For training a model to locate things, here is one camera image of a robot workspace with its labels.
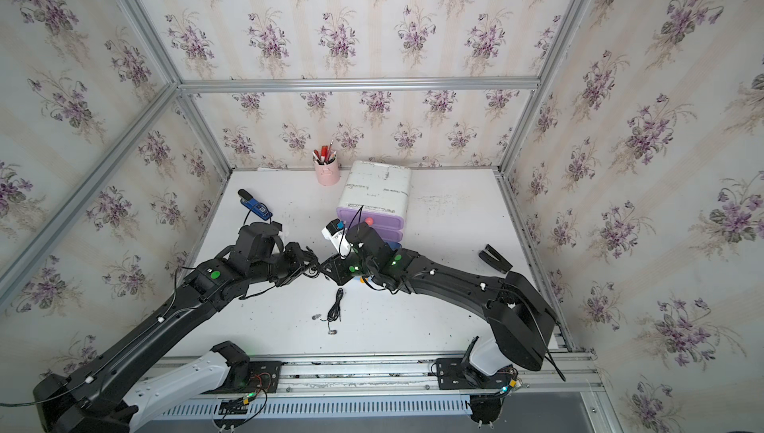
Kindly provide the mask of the black wired earphones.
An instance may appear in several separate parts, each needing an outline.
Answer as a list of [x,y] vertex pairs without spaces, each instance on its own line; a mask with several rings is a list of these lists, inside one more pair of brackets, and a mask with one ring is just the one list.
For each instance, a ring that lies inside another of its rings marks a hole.
[[331,307],[328,309],[325,315],[316,314],[312,316],[314,321],[319,321],[326,324],[328,335],[336,335],[337,331],[331,325],[339,322],[341,319],[341,302],[344,298],[344,289],[338,288],[336,290],[334,301]]
[[322,268],[322,264],[320,263],[312,263],[306,268],[304,268],[304,271],[302,271],[302,275],[310,278],[310,279],[316,279],[317,277],[320,277],[324,273],[324,268]]

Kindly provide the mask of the purple top drawer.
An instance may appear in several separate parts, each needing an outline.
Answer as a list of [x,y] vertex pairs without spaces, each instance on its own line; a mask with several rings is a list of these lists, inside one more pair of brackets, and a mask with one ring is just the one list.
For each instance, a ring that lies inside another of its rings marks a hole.
[[359,224],[370,219],[372,227],[386,230],[402,231],[405,226],[405,219],[403,217],[373,209],[371,206],[340,206],[336,208],[336,217],[350,225]]

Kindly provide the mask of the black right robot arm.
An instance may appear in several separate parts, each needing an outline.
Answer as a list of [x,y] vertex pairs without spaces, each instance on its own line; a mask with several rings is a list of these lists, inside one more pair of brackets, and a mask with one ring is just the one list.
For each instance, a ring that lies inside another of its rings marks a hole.
[[411,249],[392,248],[364,222],[348,225],[334,219],[322,236],[336,254],[322,262],[320,273],[337,285],[360,278],[376,292],[432,297],[489,325],[491,336],[471,340],[451,378],[487,388],[491,378],[503,375],[515,385],[518,369],[540,371],[553,363],[549,343],[559,325],[555,311],[493,246],[479,252],[479,259],[497,272],[485,276],[439,264]]

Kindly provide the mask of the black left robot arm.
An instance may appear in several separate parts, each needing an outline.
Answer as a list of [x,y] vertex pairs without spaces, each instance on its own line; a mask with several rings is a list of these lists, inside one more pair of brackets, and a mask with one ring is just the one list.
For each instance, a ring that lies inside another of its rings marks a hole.
[[36,408],[46,432],[135,432],[198,393],[245,386],[250,359],[232,341],[211,347],[151,390],[138,384],[179,341],[233,301],[250,298],[252,285],[282,288],[316,265],[312,249],[284,242],[281,231],[278,222],[242,226],[234,244],[192,268],[137,327],[71,373],[44,377],[23,405]]

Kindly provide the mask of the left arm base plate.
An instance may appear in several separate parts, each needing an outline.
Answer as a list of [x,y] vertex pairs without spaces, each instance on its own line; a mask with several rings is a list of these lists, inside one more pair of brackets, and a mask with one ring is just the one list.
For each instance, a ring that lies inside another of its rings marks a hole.
[[223,384],[213,393],[251,393],[277,391],[283,363],[281,361],[250,361],[247,369],[233,367]]

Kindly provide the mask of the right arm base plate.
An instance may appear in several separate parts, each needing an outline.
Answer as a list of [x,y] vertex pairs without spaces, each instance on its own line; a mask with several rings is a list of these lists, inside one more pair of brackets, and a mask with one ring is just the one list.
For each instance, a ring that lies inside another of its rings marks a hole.
[[481,389],[505,392],[520,387],[519,373],[512,365],[488,376],[462,359],[440,357],[431,364],[430,371],[436,377],[440,390]]

